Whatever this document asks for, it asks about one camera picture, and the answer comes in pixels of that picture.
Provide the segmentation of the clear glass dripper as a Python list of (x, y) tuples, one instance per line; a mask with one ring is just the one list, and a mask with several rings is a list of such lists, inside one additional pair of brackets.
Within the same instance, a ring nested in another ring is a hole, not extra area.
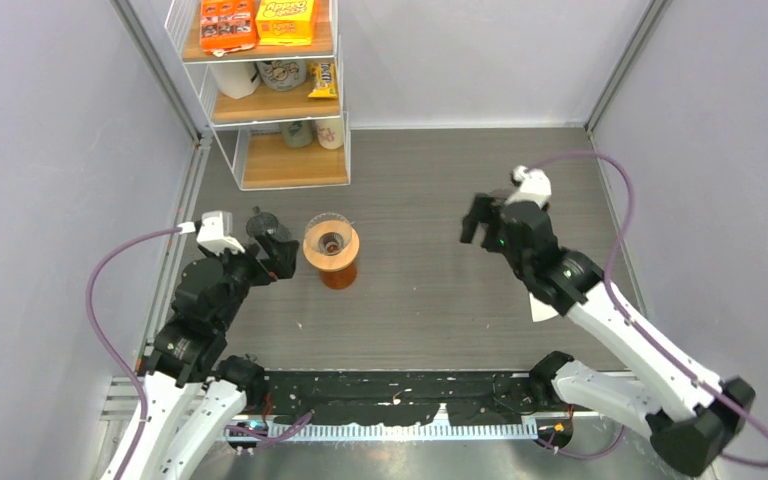
[(343, 215), (326, 212), (313, 217), (306, 225), (304, 242), (314, 253), (334, 256), (352, 243), (354, 230)]

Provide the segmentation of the round wooden dripper stand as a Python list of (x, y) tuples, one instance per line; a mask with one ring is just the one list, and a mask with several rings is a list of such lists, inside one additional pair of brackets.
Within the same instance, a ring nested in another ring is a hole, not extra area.
[(352, 225), (342, 220), (311, 222), (304, 234), (303, 254), (321, 272), (337, 272), (349, 267), (360, 250), (360, 237)]

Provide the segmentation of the amber glass jar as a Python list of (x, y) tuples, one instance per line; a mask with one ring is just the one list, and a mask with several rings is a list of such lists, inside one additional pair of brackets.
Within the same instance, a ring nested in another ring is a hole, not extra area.
[(356, 264), (352, 262), (340, 270), (321, 270), (319, 276), (326, 287), (332, 290), (342, 290), (351, 286), (357, 278), (357, 267)]

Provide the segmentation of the white paper coffee filter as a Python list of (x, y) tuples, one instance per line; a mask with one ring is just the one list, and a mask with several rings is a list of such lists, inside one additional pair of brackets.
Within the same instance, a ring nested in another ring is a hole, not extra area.
[(532, 292), (529, 293), (529, 308), (533, 323), (545, 322), (559, 317), (559, 313), (553, 306), (538, 300)]

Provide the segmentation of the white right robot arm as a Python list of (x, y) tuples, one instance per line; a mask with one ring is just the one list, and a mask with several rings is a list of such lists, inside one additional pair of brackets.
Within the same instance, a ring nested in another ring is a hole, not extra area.
[(755, 389), (739, 376), (724, 380), (666, 339), (606, 280), (582, 252), (559, 244), (546, 208), (477, 194), (462, 219), (460, 240), (500, 253), (532, 297), (583, 328), (636, 375), (601, 374), (554, 351), (532, 369), (531, 397), (544, 410), (563, 403), (597, 411), (649, 439), (674, 470), (697, 477), (718, 458), (745, 421)]

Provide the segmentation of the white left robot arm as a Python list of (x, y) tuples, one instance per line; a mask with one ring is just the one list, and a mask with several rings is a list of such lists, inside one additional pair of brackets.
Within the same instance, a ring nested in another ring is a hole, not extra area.
[[(246, 221), (245, 233), (249, 241), (242, 244), (233, 234), (231, 213), (211, 211), (131, 239), (94, 267), (85, 291), (88, 320), (137, 394), (123, 443), (103, 478), (189, 479), (236, 415), (256, 413), (265, 405), (264, 368), (222, 354), (250, 290), (294, 276), (300, 243), (274, 214), (260, 209)], [(125, 250), (154, 238), (189, 234), (202, 256), (185, 267), (170, 303), (172, 316), (135, 369), (100, 328), (94, 287), (103, 268)]]

